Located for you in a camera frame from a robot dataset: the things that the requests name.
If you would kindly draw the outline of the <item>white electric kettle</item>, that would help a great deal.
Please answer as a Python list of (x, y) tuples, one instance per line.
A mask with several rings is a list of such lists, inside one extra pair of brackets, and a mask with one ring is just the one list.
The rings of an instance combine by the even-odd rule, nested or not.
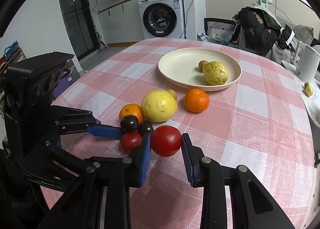
[(296, 66), (296, 76), (303, 82), (311, 82), (319, 65), (319, 52), (298, 41), (293, 64)]

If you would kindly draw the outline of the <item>dark plum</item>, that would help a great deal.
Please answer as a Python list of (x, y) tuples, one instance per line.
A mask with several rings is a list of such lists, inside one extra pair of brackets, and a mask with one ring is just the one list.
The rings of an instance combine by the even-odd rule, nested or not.
[(153, 129), (151, 121), (146, 120), (143, 123), (141, 123), (138, 126), (138, 130), (137, 131), (141, 135), (141, 137), (143, 137), (145, 133), (152, 134), (154, 129)]
[(139, 126), (139, 120), (134, 115), (124, 116), (120, 121), (120, 127), (126, 133), (137, 131)]

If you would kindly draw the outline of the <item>orange tangerine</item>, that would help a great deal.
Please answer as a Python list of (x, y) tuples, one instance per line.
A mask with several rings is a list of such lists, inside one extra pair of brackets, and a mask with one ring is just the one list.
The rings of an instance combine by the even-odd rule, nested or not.
[(137, 105), (137, 104), (125, 105), (119, 112), (119, 119), (121, 120), (123, 117), (128, 115), (134, 115), (138, 119), (139, 124), (142, 124), (144, 121), (144, 115), (140, 105)]
[(207, 93), (200, 89), (189, 90), (184, 98), (185, 107), (193, 113), (205, 111), (210, 104), (210, 98)]

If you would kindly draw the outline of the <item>red tomato front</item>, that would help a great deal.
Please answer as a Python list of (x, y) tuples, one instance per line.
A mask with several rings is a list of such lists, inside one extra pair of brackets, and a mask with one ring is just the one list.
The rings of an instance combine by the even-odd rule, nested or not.
[(176, 154), (182, 145), (180, 131), (169, 125), (157, 127), (151, 135), (151, 149), (161, 157)]

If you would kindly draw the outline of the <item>dark plum left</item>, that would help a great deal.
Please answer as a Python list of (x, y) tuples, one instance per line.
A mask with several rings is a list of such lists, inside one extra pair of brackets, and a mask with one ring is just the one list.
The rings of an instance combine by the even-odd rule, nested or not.
[(134, 115), (124, 116), (120, 121), (120, 127), (126, 133), (137, 131), (139, 126), (139, 120)]

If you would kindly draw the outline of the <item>grey sofa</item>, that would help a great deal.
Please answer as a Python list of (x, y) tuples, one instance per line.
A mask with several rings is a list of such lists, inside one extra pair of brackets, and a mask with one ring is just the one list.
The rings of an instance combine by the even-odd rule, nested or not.
[(294, 25), (292, 22), (289, 22), (288, 20), (283, 19), (280, 16), (276, 16), (276, 18), (281, 24), (288, 25), (295, 33), (295, 38), (292, 42), (293, 45), (289, 45), (281, 52), (282, 59), (287, 59), (287, 61), (289, 61), (290, 57), (295, 53), (295, 48), (298, 41), (302, 41), (303, 43), (308, 44), (319, 53), (319, 40), (314, 38), (313, 27), (305, 26), (302, 24)]

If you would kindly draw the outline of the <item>small yellow fruit on side table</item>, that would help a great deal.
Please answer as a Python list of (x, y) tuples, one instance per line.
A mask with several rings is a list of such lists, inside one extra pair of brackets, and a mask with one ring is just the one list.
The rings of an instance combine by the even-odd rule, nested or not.
[(304, 92), (308, 97), (313, 95), (313, 87), (310, 82), (304, 83)]

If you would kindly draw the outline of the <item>red tomato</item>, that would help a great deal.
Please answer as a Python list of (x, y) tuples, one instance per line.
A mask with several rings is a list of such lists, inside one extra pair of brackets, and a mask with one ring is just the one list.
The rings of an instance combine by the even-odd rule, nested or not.
[(161, 157), (176, 154), (182, 145), (180, 131), (169, 125), (157, 127), (151, 135), (151, 149)]
[(125, 133), (120, 139), (120, 148), (125, 152), (129, 153), (132, 148), (141, 144), (142, 137), (137, 132)]

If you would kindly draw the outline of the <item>small brown longan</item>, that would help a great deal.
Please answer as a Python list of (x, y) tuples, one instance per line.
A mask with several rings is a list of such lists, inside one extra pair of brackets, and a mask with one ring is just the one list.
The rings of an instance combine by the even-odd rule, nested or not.
[(203, 72), (203, 67), (204, 67), (207, 63), (208, 63), (208, 61), (206, 61), (206, 60), (202, 60), (202, 61), (199, 62), (198, 67), (199, 67), (200, 72)]
[(167, 89), (166, 90), (175, 100), (177, 100), (177, 95), (176, 92), (172, 89)]

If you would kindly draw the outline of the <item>white washing machine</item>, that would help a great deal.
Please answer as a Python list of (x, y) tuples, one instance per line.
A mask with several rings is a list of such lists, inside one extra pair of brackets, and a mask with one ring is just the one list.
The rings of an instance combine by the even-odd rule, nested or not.
[(185, 39), (183, 0), (138, 0), (145, 39)]

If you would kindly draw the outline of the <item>pile of dark clothes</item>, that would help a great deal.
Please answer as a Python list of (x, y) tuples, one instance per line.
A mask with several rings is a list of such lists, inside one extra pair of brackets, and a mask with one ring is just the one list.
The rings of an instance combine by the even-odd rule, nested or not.
[(289, 48), (295, 37), (294, 31), (280, 23), (268, 9), (253, 3), (240, 9), (234, 16), (236, 29), (232, 42), (238, 49), (265, 57), (274, 45), (280, 50)]

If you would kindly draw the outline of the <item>cream round plate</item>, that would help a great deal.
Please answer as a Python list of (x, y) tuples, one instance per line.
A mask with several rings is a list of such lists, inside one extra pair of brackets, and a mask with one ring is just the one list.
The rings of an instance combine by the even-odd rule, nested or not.
[[(221, 85), (211, 85), (199, 68), (201, 61), (215, 61), (223, 65), (228, 72), (226, 82)], [(159, 60), (158, 69), (168, 81), (179, 87), (197, 88), (205, 92), (226, 89), (242, 76), (242, 69), (234, 58), (208, 48), (183, 48), (169, 52)]]

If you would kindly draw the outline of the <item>purple bag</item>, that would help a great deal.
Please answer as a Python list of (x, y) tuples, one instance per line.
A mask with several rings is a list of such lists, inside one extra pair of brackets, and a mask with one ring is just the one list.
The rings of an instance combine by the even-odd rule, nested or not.
[(59, 84), (53, 90), (53, 100), (56, 100), (67, 88), (69, 88), (75, 82), (75, 73), (75, 68), (63, 72), (63, 76), (61, 76)]

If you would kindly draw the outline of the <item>black mesh chair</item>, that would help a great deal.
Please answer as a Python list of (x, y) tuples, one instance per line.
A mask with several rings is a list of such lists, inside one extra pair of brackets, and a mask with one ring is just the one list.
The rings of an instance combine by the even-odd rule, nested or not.
[(235, 29), (236, 23), (232, 20), (204, 18), (205, 34), (215, 43), (227, 44), (230, 42)]

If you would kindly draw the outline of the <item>rough yellow-green citrus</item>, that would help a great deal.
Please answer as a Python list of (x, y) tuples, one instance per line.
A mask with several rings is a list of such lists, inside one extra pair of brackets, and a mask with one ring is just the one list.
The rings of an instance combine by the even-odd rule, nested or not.
[(205, 80), (210, 85), (224, 85), (228, 78), (229, 73), (225, 65), (220, 62), (212, 61), (204, 65), (202, 72)]

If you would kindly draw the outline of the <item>white lower cabinets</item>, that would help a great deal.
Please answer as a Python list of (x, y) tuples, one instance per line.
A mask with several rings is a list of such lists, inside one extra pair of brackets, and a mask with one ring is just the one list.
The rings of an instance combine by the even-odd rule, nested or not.
[(99, 14), (107, 44), (139, 42), (144, 39), (137, 0), (116, 5)]

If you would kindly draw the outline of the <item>dark plum right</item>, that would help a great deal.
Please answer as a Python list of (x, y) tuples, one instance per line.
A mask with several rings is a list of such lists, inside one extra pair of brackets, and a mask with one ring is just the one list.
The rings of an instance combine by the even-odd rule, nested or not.
[(141, 123), (138, 126), (138, 130), (137, 131), (141, 135), (141, 137), (143, 137), (145, 133), (152, 134), (154, 129), (153, 129), (151, 121), (146, 120), (143, 123)]

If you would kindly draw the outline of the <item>dark glass door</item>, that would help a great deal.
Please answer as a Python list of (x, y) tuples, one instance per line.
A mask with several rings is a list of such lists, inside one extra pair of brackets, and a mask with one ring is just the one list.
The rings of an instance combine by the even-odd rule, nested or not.
[(65, 28), (78, 60), (94, 52), (99, 41), (88, 0), (59, 0)]

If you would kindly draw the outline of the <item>pink checked tablecloth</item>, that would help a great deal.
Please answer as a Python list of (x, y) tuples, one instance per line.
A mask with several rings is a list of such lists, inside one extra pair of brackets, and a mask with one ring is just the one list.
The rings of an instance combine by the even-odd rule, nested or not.
[[(185, 91), (158, 71), (160, 58), (181, 48), (210, 48), (236, 59), (242, 76), (232, 86), (208, 93), (199, 114), (184, 107)], [(242, 50), (192, 40), (140, 41), (104, 61), (69, 87), (53, 104), (93, 112), (103, 124), (119, 126), (124, 105), (140, 105), (155, 89), (177, 94), (178, 110), (164, 124), (188, 133), (193, 145), (223, 166), (247, 166), (301, 228), (312, 198), (313, 141), (295, 82), (282, 66)], [(80, 158), (123, 157), (118, 141), (76, 134), (61, 137), (63, 149)], [(148, 178), (130, 189), (132, 228), (199, 228), (202, 188), (187, 180), (181, 151), (169, 158), (152, 152)]]

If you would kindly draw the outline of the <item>smooth yellow lemon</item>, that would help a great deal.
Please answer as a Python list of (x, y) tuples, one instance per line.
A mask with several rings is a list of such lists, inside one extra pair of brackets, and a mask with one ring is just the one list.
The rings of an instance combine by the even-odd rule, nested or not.
[(141, 104), (143, 115), (152, 122), (168, 121), (177, 108), (174, 97), (169, 92), (159, 89), (147, 93)]

